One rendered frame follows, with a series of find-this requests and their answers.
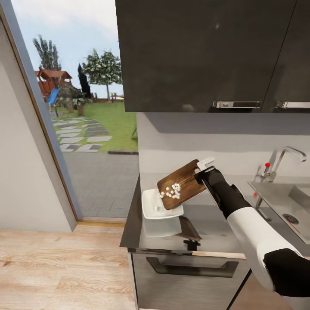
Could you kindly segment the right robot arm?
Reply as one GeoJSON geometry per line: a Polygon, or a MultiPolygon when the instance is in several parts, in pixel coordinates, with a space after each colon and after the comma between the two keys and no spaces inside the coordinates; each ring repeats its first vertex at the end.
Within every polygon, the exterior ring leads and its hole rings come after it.
{"type": "Polygon", "coordinates": [[[208,157],[197,163],[194,175],[204,183],[223,211],[259,283],[277,292],[294,310],[310,310],[310,260],[279,235],[247,202],[236,185],[229,185],[208,157]]]}

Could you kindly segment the bowl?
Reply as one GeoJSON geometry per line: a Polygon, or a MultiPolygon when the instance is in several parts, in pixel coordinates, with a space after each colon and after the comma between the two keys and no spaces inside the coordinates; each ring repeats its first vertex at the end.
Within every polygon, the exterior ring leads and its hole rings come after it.
{"type": "Polygon", "coordinates": [[[176,218],[184,214],[182,203],[177,207],[166,210],[163,205],[161,197],[158,197],[159,190],[151,189],[143,192],[142,208],[144,217],[148,220],[165,220],[176,218]],[[157,206],[158,204],[161,204],[157,206]]]}

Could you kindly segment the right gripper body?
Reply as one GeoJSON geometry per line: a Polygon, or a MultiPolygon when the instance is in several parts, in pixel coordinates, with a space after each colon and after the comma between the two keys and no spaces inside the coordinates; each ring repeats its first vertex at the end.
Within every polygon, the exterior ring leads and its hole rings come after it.
{"type": "Polygon", "coordinates": [[[210,169],[210,168],[214,168],[214,166],[208,167],[207,169],[203,170],[202,172],[199,172],[199,173],[197,173],[197,174],[194,175],[194,178],[196,179],[196,181],[197,181],[198,184],[204,183],[204,182],[202,181],[203,173],[204,173],[204,171],[206,171],[206,170],[208,170],[208,169],[210,169]]]}

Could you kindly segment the cutting board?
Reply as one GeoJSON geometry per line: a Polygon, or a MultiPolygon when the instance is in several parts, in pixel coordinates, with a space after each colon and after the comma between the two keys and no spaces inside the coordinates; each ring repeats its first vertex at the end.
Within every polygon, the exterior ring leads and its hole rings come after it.
{"type": "Polygon", "coordinates": [[[164,208],[170,210],[173,207],[177,207],[186,200],[189,200],[193,196],[205,191],[207,188],[204,183],[198,184],[194,178],[195,170],[198,168],[198,159],[193,160],[172,174],[158,181],[159,195],[163,201],[164,208]],[[179,198],[174,197],[177,195],[175,185],[179,185],[180,190],[177,193],[180,194],[179,198]],[[162,194],[163,193],[163,194],[162,194]],[[170,196],[171,195],[171,196],[170,196]]]}

